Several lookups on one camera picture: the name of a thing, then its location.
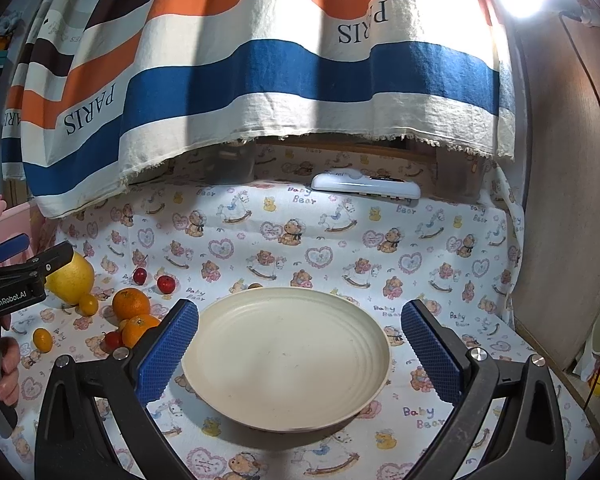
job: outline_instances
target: small yellow citrus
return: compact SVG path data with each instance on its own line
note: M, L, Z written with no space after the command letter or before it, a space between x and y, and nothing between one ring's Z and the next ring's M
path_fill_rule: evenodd
M83 316L93 316L98 311L98 298L93 294L83 294L78 302L78 307Z
M37 328L33 333L33 344L43 354L46 354L54 347L54 339L51 337L49 330Z

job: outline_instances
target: small red apple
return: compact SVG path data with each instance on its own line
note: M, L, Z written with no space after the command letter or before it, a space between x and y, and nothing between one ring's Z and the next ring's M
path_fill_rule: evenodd
M133 278L136 285L144 285L144 282L146 281L146 270L142 267L138 267L134 270Z
M104 346L109 352L113 352L116 348L123 346L122 334L117 331L109 332L104 336Z
M176 290L176 280L174 280L171 276L163 274L160 276L160 278L158 278L158 288L163 294L171 294L174 290Z

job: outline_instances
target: blue gripper pad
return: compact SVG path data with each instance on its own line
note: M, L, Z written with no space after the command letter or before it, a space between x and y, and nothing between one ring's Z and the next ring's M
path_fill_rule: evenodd
M438 397L455 406L462 397L462 370L411 301L404 304L400 323Z
M13 258L16 254L26 251L29 248L29 237L26 234L20 234L9 238L0 244L0 262L5 262Z
M198 308L185 300L138 367L136 397L143 406L160 399L197 330Z

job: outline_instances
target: white remote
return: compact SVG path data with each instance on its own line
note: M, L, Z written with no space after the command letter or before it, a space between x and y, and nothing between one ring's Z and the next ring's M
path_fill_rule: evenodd
M317 174L311 182L311 187L320 191L380 195L412 200L420 198L420 186L415 182L382 176L370 177L353 168L330 170Z

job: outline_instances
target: metal screw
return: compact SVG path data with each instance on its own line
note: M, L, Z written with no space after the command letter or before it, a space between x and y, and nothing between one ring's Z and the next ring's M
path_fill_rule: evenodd
M487 354L487 352L485 352L480 347L473 348L471 350L471 357L474 358L476 361L484 361L488 356L489 354Z
M56 366L58 368L64 368L69 364L69 356L61 355L58 359L56 359Z
M126 346L120 346L113 351L113 358L116 361L122 361L122 359L126 359L129 357L130 351Z
M531 362L533 364L535 364L536 366L544 366L544 364L545 364L544 357L542 357L541 355L538 355L538 354L533 354L531 356Z

